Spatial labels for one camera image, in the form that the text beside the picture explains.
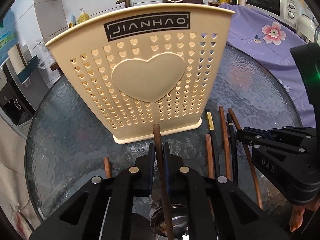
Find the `round glass table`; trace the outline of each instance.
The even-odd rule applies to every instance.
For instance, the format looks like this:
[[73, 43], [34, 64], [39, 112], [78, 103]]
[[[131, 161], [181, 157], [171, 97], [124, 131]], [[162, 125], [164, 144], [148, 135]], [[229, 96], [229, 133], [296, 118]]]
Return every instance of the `round glass table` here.
[[[233, 108], [240, 125], [259, 129], [302, 126], [298, 112], [280, 82], [254, 59], [226, 46], [220, 69], [206, 108], [215, 122], [217, 142], [222, 148], [218, 106]], [[207, 175], [204, 136], [207, 122], [194, 130], [162, 137], [171, 153], [184, 164]], [[93, 176], [105, 178], [103, 157], [108, 156], [112, 174], [134, 164], [148, 152], [152, 139], [117, 144], [111, 133], [91, 112], [62, 76], [49, 90], [33, 118], [25, 151], [25, 171], [30, 198], [40, 220], [45, 220]], [[256, 202], [253, 180], [243, 148], [238, 144], [239, 188]], [[220, 154], [224, 174], [224, 152]], [[261, 174], [257, 173], [263, 209], [283, 227], [290, 217], [290, 204]], [[159, 192], [155, 167], [153, 192]], [[159, 194], [135, 198], [132, 212], [151, 218], [159, 207]]]

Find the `microwave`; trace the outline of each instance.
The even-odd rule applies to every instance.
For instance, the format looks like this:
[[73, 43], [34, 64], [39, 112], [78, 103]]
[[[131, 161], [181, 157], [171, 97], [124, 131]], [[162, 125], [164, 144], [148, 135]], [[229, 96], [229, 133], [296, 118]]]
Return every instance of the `microwave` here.
[[246, 0], [246, 6], [264, 12], [293, 29], [302, 14], [298, 0]]

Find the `silver rivet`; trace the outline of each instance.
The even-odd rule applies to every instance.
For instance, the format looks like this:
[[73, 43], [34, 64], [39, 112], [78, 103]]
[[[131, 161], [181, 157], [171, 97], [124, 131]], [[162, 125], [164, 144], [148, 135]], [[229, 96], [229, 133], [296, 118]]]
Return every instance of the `silver rivet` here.
[[93, 178], [91, 179], [91, 182], [92, 182], [93, 184], [98, 184], [98, 183], [100, 183], [100, 181], [101, 181], [101, 177], [99, 177], [99, 176], [95, 176], [95, 177], [93, 177]]
[[190, 171], [190, 169], [186, 166], [182, 166], [182, 167], [180, 167], [179, 171], [182, 173], [188, 173]]
[[130, 172], [130, 173], [137, 173], [138, 171], [139, 171], [139, 168], [136, 167], [136, 166], [133, 166], [133, 167], [131, 167], [131, 168], [129, 169], [129, 172]]
[[228, 179], [225, 176], [219, 176], [218, 177], [218, 182], [224, 184], [228, 181]]

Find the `basket base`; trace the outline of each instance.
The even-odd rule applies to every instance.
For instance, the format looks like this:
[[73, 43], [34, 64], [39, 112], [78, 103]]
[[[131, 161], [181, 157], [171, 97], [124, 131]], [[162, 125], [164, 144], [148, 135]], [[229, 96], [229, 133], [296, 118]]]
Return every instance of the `basket base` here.
[[[202, 120], [200, 118], [200, 120], [196, 124], [188, 125], [188, 126], [185, 126], [185, 127], [176, 128], [176, 129], [172, 129], [172, 130], [163, 131], [163, 132], [161, 132], [161, 136], [172, 134], [172, 133], [177, 133], [177, 132], [183, 132], [183, 131], [196, 129], [201, 125], [201, 123], [202, 123]], [[118, 144], [137, 142], [137, 141], [147, 140], [147, 139], [151, 139], [151, 138], [153, 138], [153, 133], [152, 134], [148, 134], [148, 135], [144, 135], [144, 136], [139, 136], [139, 137], [134, 137], [134, 138], [129, 138], [129, 139], [123, 139], [123, 140], [119, 140], [115, 136], [113, 137], [115, 142], [118, 143]]]

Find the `yellow plastic basket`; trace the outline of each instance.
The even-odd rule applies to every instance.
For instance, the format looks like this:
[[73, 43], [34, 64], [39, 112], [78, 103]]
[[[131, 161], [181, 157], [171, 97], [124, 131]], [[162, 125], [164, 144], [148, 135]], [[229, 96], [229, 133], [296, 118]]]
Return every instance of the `yellow plastic basket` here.
[[126, 8], [50, 40], [57, 63], [117, 143], [194, 129], [209, 98], [233, 11], [187, 3]]

